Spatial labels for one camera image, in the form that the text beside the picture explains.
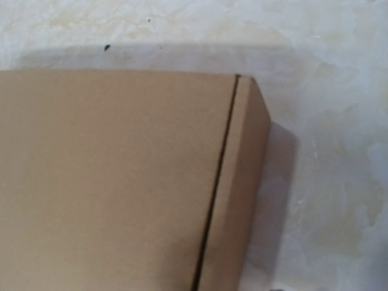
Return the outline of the brown cardboard box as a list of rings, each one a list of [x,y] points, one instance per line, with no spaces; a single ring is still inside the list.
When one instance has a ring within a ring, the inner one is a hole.
[[[237,290],[269,127],[250,76],[1,72],[1,289]]]

